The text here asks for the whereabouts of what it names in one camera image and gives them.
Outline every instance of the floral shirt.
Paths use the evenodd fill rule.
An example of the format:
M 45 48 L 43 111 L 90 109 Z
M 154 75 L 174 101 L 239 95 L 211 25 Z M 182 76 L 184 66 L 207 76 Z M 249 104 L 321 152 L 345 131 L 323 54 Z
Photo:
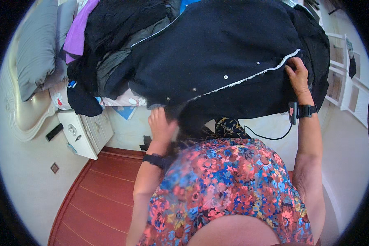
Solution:
M 279 155 L 258 139 L 213 139 L 184 150 L 149 203 L 138 245 L 184 245 L 224 215 L 256 217 L 281 243 L 313 244 L 305 204 Z

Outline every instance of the black glove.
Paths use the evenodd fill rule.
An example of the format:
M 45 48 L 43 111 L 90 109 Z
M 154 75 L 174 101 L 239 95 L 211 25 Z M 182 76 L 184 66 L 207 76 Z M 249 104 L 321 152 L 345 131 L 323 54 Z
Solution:
M 316 0 L 305 0 L 305 2 L 309 3 L 309 5 L 315 8 L 316 10 L 320 10 L 320 8 L 318 7 L 320 3 L 317 2 Z

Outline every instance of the hand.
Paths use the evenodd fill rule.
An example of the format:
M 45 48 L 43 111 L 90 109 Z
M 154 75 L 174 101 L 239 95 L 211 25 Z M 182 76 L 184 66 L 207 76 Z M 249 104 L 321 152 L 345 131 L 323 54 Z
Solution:
M 307 85 L 308 71 L 300 58 L 290 58 L 285 66 L 285 71 L 290 78 L 291 86 L 297 96 L 309 92 Z
M 168 123 L 163 107 L 153 109 L 150 112 L 148 122 L 152 130 L 153 141 L 168 145 L 178 127 L 178 122 L 173 120 L 171 123 Z

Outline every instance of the blue tag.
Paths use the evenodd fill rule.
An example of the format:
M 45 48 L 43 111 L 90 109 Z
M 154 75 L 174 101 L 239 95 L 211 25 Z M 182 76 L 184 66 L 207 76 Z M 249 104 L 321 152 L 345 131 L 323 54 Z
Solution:
M 71 82 L 69 82 L 68 83 L 68 88 L 70 88 L 70 87 L 72 87 L 72 88 L 74 88 L 75 86 L 77 85 L 77 82 L 75 82 L 74 80 L 73 81 L 71 81 Z

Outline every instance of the white headboard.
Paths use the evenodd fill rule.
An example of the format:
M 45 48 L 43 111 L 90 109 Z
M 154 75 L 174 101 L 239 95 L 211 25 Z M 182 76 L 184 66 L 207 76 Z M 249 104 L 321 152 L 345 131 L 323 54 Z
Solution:
M 22 102 L 18 87 L 18 75 L 16 72 L 16 52 L 18 49 L 19 31 L 25 20 L 33 12 L 36 1 L 29 9 L 24 19 L 16 29 L 9 44 L 0 70 L 0 89 L 3 92 L 5 110 L 8 113 L 10 126 L 14 135 L 19 140 L 26 142 L 37 134 L 44 120 L 54 115 L 56 108 L 51 101 L 49 91 L 36 93 L 31 99 Z

